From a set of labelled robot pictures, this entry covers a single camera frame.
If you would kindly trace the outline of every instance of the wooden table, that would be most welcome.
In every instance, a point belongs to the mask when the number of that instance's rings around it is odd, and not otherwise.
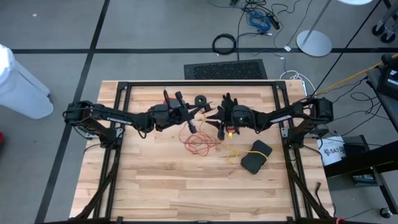
[[[117,84],[117,81],[103,81],[98,103],[112,108]],[[304,97],[301,81],[287,80],[286,84],[291,103]],[[208,101],[212,101],[212,108],[220,105],[222,95],[230,92],[233,98],[238,99],[239,104],[263,112],[275,110],[271,87],[203,85],[133,87],[128,111],[145,112],[151,106],[163,103],[164,89],[170,96],[176,91],[181,91],[185,102],[191,104],[197,95],[205,95]],[[195,116],[197,127],[202,120],[203,115]],[[300,120],[295,119],[294,122],[298,125]],[[260,139],[273,149],[268,161],[256,175],[250,174],[240,166],[240,160],[245,153],[240,154],[233,163],[227,162],[226,155],[230,151],[223,145],[212,148],[205,157],[187,151],[178,140],[182,128],[183,125],[180,125],[172,126],[163,132],[153,131],[146,139],[141,139],[132,127],[126,128],[112,219],[122,216],[125,220],[270,221],[286,220],[287,216],[294,217],[278,124],[261,134],[243,128],[240,136],[234,134],[232,139],[226,137],[224,141],[230,148],[250,150],[253,142]],[[201,130],[217,136],[216,128],[209,124],[203,124]],[[189,135],[186,127],[182,139]],[[97,140],[88,141],[87,146],[96,143]],[[305,144],[318,149],[313,139],[306,139]],[[333,215],[320,156],[306,148],[300,151],[309,191],[314,194],[316,183],[321,182],[320,199],[323,206]],[[96,192],[103,156],[104,149],[98,147],[92,147],[85,153],[71,217],[80,213]],[[101,214],[104,214],[106,195],[107,192],[103,198]],[[298,188],[297,195],[304,217],[302,194]]]

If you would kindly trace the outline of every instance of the red wire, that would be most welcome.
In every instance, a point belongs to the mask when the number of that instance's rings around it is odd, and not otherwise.
[[[205,120],[203,120],[203,122],[200,124],[199,131],[195,134],[191,134],[185,141],[181,139],[181,133],[186,127],[186,123],[178,134],[178,138],[180,142],[184,144],[185,149],[190,151],[192,154],[198,154],[200,156],[207,156],[212,147],[220,144],[220,142],[217,142],[217,138],[209,136],[201,131],[201,126],[204,122]]]

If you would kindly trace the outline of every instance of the white trash bin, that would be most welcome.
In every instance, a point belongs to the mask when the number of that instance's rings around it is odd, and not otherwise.
[[[49,94],[43,83],[15,61],[11,50],[0,45],[0,105],[40,119],[54,110]]]

